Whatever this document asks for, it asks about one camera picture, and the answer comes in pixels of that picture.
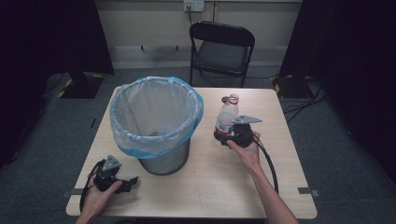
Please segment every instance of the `wooden table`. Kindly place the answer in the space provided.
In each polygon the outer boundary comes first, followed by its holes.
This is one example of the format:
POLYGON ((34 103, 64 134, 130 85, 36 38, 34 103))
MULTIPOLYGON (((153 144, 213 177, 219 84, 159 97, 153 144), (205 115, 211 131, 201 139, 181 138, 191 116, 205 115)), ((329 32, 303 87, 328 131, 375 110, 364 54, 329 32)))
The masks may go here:
MULTIPOLYGON (((139 176, 141 181, 130 193, 114 195, 103 216, 266 217, 252 178, 239 158, 213 137, 221 97, 236 93, 240 99, 239 114, 263 120, 251 126, 262 134, 261 140, 276 169, 280 196, 297 218, 314 218, 317 209, 311 194, 300 194, 298 190, 308 186, 276 93, 259 89, 196 90, 205 101, 204 117, 191 138, 190 156, 180 171, 173 175, 152 175, 138 159, 121 152, 112 136, 108 106, 76 188, 82 189, 92 167, 111 154, 122 162, 117 178, 139 176)), ((272 182, 271 171, 262 153, 261 162, 272 182)), ((66 207, 68 215, 79 215, 79 198, 71 196, 66 207)))

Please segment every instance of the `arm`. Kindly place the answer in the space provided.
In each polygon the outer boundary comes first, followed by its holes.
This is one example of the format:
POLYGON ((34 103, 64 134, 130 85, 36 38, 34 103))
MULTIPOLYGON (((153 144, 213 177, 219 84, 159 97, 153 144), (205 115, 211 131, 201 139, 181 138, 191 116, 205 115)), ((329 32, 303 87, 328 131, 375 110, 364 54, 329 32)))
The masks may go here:
MULTIPOLYGON (((260 138, 259 133, 253 133, 256 138, 260 138)), ((256 189, 262 200, 265 213, 267 214, 268 222, 271 224, 298 223, 294 214, 276 193, 265 175, 265 172, 260 165, 259 146, 252 143, 250 146, 242 148, 233 141, 227 141, 227 145, 236 152, 239 159, 252 176, 256 189)))
POLYGON ((113 183, 108 190, 102 192, 93 184, 92 177, 89 184, 91 187, 88 189, 81 215, 76 221, 76 224, 93 223, 100 213, 102 213, 111 195, 113 195, 121 185, 122 181, 119 180, 113 183))

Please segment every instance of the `hand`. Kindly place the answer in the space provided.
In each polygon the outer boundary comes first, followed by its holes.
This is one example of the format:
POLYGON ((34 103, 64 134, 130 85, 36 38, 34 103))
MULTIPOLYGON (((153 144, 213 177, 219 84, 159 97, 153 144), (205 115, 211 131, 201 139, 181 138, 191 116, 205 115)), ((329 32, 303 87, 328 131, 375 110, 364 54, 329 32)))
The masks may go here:
POLYGON ((113 195, 114 192, 116 192, 116 190, 122 185, 122 181, 119 180, 113 183, 106 191, 102 192, 93 184, 93 179, 94 175, 92 176, 88 185, 90 188, 88 189, 87 196, 85 197, 81 215, 76 222, 78 224, 92 223, 93 220, 102 213, 111 195, 113 195))
MULTIPOLYGON (((260 134, 254 131, 253 134, 255 140, 258 141, 260 139, 260 134)), ((240 147, 234 141, 228 140, 227 145, 236 152, 248 172, 251 173, 255 167, 258 165, 260 166, 260 151, 256 143, 252 142, 248 147, 240 147)))

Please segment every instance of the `chair backrest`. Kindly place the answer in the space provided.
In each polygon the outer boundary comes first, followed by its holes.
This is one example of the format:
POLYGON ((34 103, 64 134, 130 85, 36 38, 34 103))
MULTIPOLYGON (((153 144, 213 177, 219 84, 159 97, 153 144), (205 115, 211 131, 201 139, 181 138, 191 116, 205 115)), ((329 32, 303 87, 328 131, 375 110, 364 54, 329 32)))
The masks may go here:
POLYGON ((244 27, 223 24, 213 21, 198 21, 190 27, 191 42, 194 38, 223 43, 228 45, 236 45, 243 47, 254 47, 254 35, 244 27))

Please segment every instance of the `trash bag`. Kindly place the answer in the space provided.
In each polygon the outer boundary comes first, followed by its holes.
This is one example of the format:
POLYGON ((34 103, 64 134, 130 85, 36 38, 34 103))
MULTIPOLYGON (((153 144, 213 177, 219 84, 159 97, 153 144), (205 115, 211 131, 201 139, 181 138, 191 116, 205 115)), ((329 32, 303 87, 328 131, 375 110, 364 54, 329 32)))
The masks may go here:
POLYGON ((204 114, 204 100, 176 77, 143 77, 123 85, 110 106, 121 151, 154 159, 190 141, 204 114))

